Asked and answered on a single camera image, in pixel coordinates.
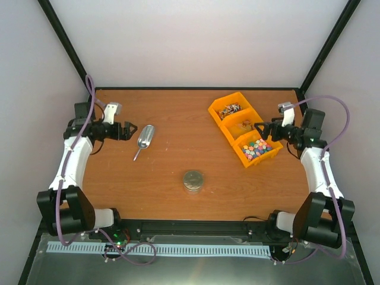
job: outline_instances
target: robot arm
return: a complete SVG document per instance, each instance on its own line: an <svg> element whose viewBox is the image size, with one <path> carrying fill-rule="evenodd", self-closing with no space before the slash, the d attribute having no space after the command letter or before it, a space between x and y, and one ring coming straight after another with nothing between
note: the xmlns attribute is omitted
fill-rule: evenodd
<svg viewBox="0 0 380 285"><path fill-rule="evenodd" d="M109 227L119 219L116 209L94 209L81 189L86 163L93 150L94 142L101 141L103 143L106 138L129 140L137 130L137 127L129 122L125 122L124 127L121 127L121 123L114 121L114 116L119 114L121 107L118 103L109 103L104 109L101 120L94 121L94 116L92 116L82 137L71 151L68 161L65 162L72 143L83 126L90 109L88 102L75 104L75 119L70 121L64 133L64 154L57 174L49 190L39 192L37 196L37 204L42 218L52 236L57 235L55 201L65 163L60 204L67 204L68 207L61 208L59 211L62 233L77 233L99 227Z"/></svg>
<svg viewBox="0 0 380 285"><path fill-rule="evenodd" d="M341 245L340 229L337 213L331 199L331 188L337 198L344 227L348 227L353 214L354 204L346 200L335 183L330 167L328 151L321 158L326 141L320 139L325 113L307 109L300 127L294 126L294 110L287 109L290 103L280 104L279 111L283 118L274 118L272 122L256 123L255 127L263 139L272 136L273 141L286 140L296 150L297 156L305 168L309 186L309 195L296 214L276 210L268 220L275 220L275 228L289 232L299 240L318 243L338 248ZM330 184L326 181L322 170L323 159ZM331 218L322 218L322 213Z"/></svg>

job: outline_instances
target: black frame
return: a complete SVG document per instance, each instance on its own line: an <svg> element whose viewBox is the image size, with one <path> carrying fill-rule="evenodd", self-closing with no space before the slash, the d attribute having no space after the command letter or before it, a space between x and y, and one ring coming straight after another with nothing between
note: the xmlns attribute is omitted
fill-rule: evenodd
<svg viewBox="0 0 380 285"><path fill-rule="evenodd" d="M81 80L85 83L87 74L83 67L73 45L70 42L53 6L49 0L38 0L42 10L46 14L47 19L51 23L58 39L61 41L66 50L72 64L78 72ZM252 88L252 87L97 87L96 90L294 90L298 101L305 99L305 94L321 69L331 49L334 47L341 32L344 30L349 19L353 15L355 9L359 5L360 0L348 0L341 15L339 16L334 28L331 30L326 42L315 59L310 71L300 87L295 88ZM304 114L307 104L300 105L301 113ZM129 229L132 240L146 240L154 235L213 235L213 236L233 236L248 240L250 242L261 242L270 246L286 246L290 242L288 236L280 236L273 240L268 237L265 230L266 222L264 221L170 221L170 220L122 220L122 225ZM21 275L19 285L27 282L31 266L43 233L48 232L44 222L41 222L31 247L28 259L26 261L23 273ZM357 255L360 268L362 270L366 284L374 284L371 273L369 272L367 262L365 260L362 247L357 237L353 223L347 229L347 236L351 238Z"/></svg>

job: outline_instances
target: orange storage bin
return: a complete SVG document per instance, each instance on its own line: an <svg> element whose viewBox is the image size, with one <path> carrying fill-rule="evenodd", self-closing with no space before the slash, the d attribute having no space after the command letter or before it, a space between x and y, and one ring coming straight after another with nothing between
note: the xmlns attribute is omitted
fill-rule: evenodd
<svg viewBox="0 0 380 285"><path fill-rule="evenodd" d="M253 109L251 104L248 103L247 99L245 99L243 94L240 92L235 92L231 95L216 99L215 101L213 101L213 104L211 104L211 106L208 108L208 112L214 118L218 126L221 124L222 120L219 118L217 112L223 110L227 105L231 105L234 103L239 104L242 107L242 111L245 109Z"/></svg>
<svg viewBox="0 0 380 285"><path fill-rule="evenodd" d="M249 109L242 110L227 116L219 125L219 128L226 136L230 145L233 145L235 141L247 132L254 130L254 123L262 122L260 116L251 107Z"/></svg>
<svg viewBox="0 0 380 285"><path fill-rule="evenodd" d="M283 148L283 145L279 141L272 141L272 137L269 136L266 142L272 147L272 150L268 151L267 153L264 153L260 155L259 157L249 161L243 152L243 146L249 145L250 142L254 142L256 140L260 140L261 136L258 131L254 130L252 132L249 132L245 135L240 136L235 143L232 145L233 150L239 156L240 160L242 161L245 168L251 165L257 165L259 162L265 160L265 159L271 159L275 157L279 150Z"/></svg>
<svg viewBox="0 0 380 285"><path fill-rule="evenodd" d="M227 115L223 120L221 120L217 112L226 108L227 105L234 103L239 104L242 110L231 115ZM227 138L245 168L251 165L257 165L265 159L276 156L278 151L283 148L280 142L272 141L269 136L266 142L272 147L272 150L251 161L247 159L243 152L243 146L249 145L249 143L261 139L258 131L254 129L254 123L260 123L263 122L263 120L240 92L216 99L208 108L208 112L214 118L218 127Z"/></svg>

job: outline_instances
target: metal scoop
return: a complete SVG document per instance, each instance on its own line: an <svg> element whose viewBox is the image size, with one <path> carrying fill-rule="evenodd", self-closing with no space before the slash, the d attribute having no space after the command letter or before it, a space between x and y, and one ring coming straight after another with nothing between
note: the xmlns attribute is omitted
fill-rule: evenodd
<svg viewBox="0 0 380 285"><path fill-rule="evenodd" d="M137 151L137 154L133 158L133 161L135 161L137 159L137 156L141 150L148 148L148 146L150 145L150 142L153 138L153 135L154 135L154 126L147 125L142 129L141 134L137 139L137 146L140 149Z"/></svg>

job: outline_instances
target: wooden table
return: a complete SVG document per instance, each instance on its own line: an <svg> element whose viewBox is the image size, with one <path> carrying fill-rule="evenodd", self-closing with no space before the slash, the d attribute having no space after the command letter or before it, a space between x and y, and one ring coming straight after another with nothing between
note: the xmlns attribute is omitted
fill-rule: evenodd
<svg viewBox="0 0 380 285"><path fill-rule="evenodd" d="M90 156L83 190L93 206L116 207L123 219L242 220L249 215L266 219L275 209L295 213L308 184L285 143L273 159L245 169L207 112L214 99L233 92L99 90L100 100L123 105L116 121L130 121L139 130L130 141L106 140L101 152ZM278 116L279 103L297 102L294 91L242 93L264 121ZM299 124L299 108L296 118ZM148 124L156 127L152 143L132 161ZM187 194L182 184L185 172L193 169L204 174L197 195Z"/></svg>

